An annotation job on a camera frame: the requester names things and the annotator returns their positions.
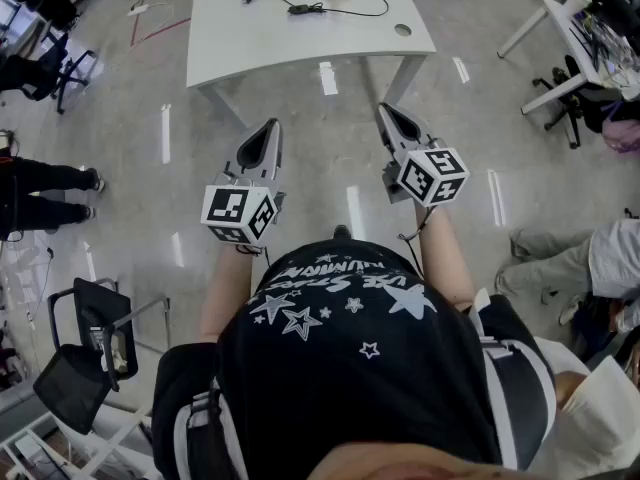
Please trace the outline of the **person's black star-print shirt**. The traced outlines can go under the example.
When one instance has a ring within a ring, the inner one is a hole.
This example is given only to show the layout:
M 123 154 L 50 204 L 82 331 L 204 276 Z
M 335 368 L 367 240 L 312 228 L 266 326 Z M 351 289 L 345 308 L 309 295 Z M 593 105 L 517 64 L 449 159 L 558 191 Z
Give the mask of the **person's black star-print shirt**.
M 165 480 L 305 480 L 334 448 L 409 443 L 526 469 L 556 414 L 510 301 L 462 311 L 401 256 L 353 239 L 279 259 L 214 342 L 160 360 Z

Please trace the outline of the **white desk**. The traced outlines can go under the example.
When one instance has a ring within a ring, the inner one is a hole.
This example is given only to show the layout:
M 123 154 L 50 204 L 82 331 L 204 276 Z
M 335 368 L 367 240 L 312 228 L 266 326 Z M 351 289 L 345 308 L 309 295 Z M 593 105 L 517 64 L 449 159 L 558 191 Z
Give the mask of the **white desk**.
M 578 29 L 562 10 L 562 7 L 563 5 L 555 0 L 542 0 L 541 7 L 497 51 L 498 57 L 504 59 L 535 27 L 546 18 L 550 18 L 578 64 L 577 75 L 525 104 L 521 108 L 523 115 L 527 115 L 549 102 L 558 100 L 574 90 L 581 89 L 587 83 L 607 88 L 605 80 L 593 67 L 591 57 L 576 36 Z

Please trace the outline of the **person's right forearm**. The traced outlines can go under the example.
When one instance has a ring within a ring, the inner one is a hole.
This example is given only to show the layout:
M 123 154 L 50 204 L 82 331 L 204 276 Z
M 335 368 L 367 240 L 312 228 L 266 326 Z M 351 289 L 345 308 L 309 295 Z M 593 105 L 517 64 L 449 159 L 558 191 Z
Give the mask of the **person's right forearm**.
M 420 256 L 426 281 L 461 312 L 473 304 L 474 289 L 470 271 L 457 241 L 447 212 L 414 204 L 416 222 L 425 223 L 418 234 Z

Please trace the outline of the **person's left forearm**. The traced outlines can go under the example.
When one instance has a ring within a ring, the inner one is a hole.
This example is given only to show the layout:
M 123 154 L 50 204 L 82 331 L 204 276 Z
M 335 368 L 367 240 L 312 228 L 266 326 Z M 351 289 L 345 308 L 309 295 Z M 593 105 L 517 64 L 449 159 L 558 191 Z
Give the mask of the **person's left forearm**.
M 251 297 L 253 259 L 232 245 L 221 246 L 202 307 L 200 342 L 216 343 Z

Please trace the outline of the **purple bag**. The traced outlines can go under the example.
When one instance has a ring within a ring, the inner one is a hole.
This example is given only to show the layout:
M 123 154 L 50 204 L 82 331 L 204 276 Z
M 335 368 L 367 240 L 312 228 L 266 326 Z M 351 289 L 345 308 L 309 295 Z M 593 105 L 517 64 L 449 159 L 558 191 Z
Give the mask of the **purple bag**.
M 618 153 L 640 151 L 640 121 L 638 120 L 606 119 L 602 126 L 602 136 L 606 145 Z

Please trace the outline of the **person's white fabric garment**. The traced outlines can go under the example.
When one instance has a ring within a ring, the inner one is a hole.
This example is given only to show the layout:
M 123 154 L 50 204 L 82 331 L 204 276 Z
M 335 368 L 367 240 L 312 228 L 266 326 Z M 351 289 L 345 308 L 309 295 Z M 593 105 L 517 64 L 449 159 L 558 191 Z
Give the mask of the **person's white fabric garment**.
M 640 456 L 640 390 L 612 356 L 590 369 L 560 342 L 536 343 L 556 375 L 559 406 L 528 471 L 583 480 L 627 470 Z

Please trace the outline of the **black swivel office chair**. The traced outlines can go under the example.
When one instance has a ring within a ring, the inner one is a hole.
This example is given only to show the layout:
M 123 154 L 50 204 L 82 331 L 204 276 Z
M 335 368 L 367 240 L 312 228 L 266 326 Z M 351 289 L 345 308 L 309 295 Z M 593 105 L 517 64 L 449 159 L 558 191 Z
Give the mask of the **black swivel office chair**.
M 544 78 L 535 78 L 532 80 L 532 85 L 551 90 L 580 74 L 579 65 L 571 55 L 565 56 L 565 64 L 565 69 L 560 67 L 552 69 L 551 83 Z M 578 123 L 583 121 L 589 130 L 600 133 L 607 115 L 605 107 L 615 105 L 621 100 L 622 97 L 618 91 L 586 82 L 580 88 L 573 89 L 558 99 L 559 110 L 550 121 L 544 124 L 544 129 L 550 131 L 558 124 L 568 125 L 569 130 L 566 136 L 569 148 L 578 149 L 581 146 Z

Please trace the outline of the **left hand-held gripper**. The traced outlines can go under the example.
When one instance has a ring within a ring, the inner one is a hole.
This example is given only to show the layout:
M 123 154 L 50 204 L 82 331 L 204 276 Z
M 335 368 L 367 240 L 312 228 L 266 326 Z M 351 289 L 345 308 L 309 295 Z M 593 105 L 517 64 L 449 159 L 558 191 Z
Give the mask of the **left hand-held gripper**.
M 277 221 L 282 127 L 276 118 L 248 130 L 213 185 L 205 187 L 200 222 L 226 244 L 262 246 Z

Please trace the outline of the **white shelf frame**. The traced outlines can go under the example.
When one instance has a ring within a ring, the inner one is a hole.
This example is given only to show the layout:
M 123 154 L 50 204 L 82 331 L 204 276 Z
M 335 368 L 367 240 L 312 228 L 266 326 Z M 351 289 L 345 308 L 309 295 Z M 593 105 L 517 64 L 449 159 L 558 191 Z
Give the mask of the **white shelf frame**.
M 148 402 L 107 403 L 82 434 L 31 398 L 0 411 L 0 480 L 161 480 L 150 430 Z

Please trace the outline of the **black mesh chair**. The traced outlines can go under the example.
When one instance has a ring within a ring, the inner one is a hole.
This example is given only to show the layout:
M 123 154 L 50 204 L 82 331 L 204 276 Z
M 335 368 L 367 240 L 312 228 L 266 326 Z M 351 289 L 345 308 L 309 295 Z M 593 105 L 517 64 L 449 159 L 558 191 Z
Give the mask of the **black mesh chair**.
M 56 305 L 65 297 L 74 302 L 78 344 L 60 341 Z M 171 305 L 165 295 L 133 309 L 131 299 L 119 292 L 117 281 L 76 278 L 70 288 L 48 297 L 55 353 L 35 380 L 33 390 L 54 417 L 82 435 L 90 433 L 107 395 L 119 391 L 121 382 L 137 375 L 137 348 L 162 353 L 134 335 L 134 320 L 158 305 L 163 308 L 166 344 L 170 345 Z

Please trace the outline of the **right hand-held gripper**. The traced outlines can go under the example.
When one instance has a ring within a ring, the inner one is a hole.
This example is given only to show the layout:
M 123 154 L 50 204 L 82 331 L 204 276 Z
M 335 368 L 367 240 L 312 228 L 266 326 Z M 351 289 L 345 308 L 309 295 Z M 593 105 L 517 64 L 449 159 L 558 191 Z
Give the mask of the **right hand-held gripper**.
M 393 158 L 400 158 L 382 173 L 390 202 L 411 198 L 421 207 L 434 207 L 454 201 L 470 176 L 458 151 L 436 147 L 438 138 L 429 124 L 403 107 L 380 103 L 378 118 L 383 144 Z

